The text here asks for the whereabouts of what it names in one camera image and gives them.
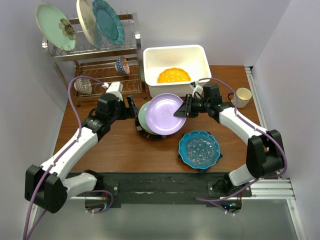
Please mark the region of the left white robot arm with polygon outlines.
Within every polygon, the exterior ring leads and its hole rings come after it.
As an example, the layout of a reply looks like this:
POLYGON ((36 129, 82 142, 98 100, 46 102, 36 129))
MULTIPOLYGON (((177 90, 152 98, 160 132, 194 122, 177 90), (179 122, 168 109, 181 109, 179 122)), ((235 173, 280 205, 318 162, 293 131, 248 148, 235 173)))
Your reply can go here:
POLYGON ((72 197, 88 192, 99 196, 104 190, 103 177, 86 170, 68 178, 70 170, 80 158, 97 144, 117 120, 134 119, 139 109, 133 97, 126 101, 115 94, 105 93, 89 112, 75 135, 41 166, 31 165, 25 173, 24 198, 50 213, 58 212, 72 197))

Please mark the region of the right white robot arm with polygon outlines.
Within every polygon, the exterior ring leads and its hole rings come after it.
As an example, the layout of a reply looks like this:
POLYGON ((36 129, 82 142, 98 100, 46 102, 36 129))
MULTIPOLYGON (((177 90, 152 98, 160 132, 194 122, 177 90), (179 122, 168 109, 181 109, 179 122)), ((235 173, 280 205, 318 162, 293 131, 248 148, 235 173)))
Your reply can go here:
POLYGON ((241 167, 226 173, 213 184, 215 192, 233 197, 246 183, 255 183, 258 179, 270 177, 273 173, 287 170, 287 159, 284 152, 282 136, 277 130, 267 130, 243 116, 236 107, 223 102, 219 86, 206 83, 200 86, 192 82, 193 93, 187 94, 182 105, 174 113, 175 117, 196 118, 200 113, 207 113, 217 123, 229 128, 247 146, 246 161, 241 167))

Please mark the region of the orange dotted plate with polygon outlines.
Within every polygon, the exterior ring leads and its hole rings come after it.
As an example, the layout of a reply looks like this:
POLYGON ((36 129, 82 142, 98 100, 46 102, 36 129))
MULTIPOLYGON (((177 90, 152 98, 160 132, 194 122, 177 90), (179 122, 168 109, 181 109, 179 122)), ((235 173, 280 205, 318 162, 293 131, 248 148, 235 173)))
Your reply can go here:
POLYGON ((189 82, 191 77, 182 68, 168 68, 161 72, 157 78, 158 84, 189 82))

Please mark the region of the lilac plate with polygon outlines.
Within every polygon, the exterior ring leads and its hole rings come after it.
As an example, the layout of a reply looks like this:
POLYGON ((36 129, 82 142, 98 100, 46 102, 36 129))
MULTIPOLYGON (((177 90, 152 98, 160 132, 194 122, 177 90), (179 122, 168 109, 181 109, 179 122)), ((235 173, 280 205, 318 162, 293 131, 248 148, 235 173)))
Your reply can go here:
POLYGON ((172 135, 186 123, 186 117, 174 113, 182 106, 183 100, 172 93, 162 93, 152 98, 146 108, 145 119, 148 127, 158 135, 172 135))

